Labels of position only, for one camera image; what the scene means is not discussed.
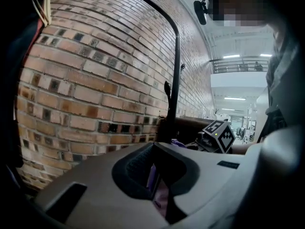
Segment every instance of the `fluorescent light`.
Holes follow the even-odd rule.
[[[237,97],[225,97],[224,99],[227,99],[227,100],[246,100],[245,98],[237,98]]]
[[[238,58],[240,57],[239,54],[236,54],[236,55],[228,55],[228,56],[224,56],[224,59],[229,59],[229,58]]]
[[[260,56],[261,56],[261,57],[271,57],[272,54],[263,54],[263,53],[262,53]]]

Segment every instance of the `brick wall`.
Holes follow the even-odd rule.
[[[178,0],[153,0],[177,22],[182,73],[177,115],[214,108],[205,44]],[[45,28],[20,74],[20,169],[43,188],[82,160],[153,141],[167,114],[174,33],[141,0],[51,0]]]

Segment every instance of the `black sticker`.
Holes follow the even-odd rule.
[[[210,124],[204,131],[212,134],[215,132],[224,122],[215,120],[212,124]]]
[[[224,166],[232,169],[237,169],[239,167],[238,163],[232,163],[232,162],[227,162],[227,161],[220,161],[218,163],[219,166]]]
[[[231,144],[234,142],[234,135],[229,126],[227,126],[225,130],[221,133],[221,135],[218,138],[218,141],[221,147],[223,148],[224,152],[226,153],[226,151],[229,149]]]

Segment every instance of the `black metal pole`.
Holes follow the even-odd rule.
[[[174,70],[173,70],[173,85],[172,85],[172,95],[171,95],[171,103],[169,103],[169,110],[167,112],[167,124],[168,124],[168,138],[166,142],[171,143],[171,139],[174,137],[174,122],[176,118],[177,112],[177,103],[178,103],[178,95],[179,95],[179,85],[180,85],[180,35],[179,30],[176,23],[172,20],[172,18],[157,4],[155,4],[151,0],[143,0],[152,6],[155,10],[157,10],[169,24],[172,26],[173,31],[176,35],[175,41],[175,61],[174,61]]]

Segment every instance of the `balcony railing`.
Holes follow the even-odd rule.
[[[265,57],[246,56],[231,59],[215,59],[210,62],[213,64],[214,74],[228,72],[267,72],[269,59]],[[262,68],[255,67],[257,64],[261,65]]]

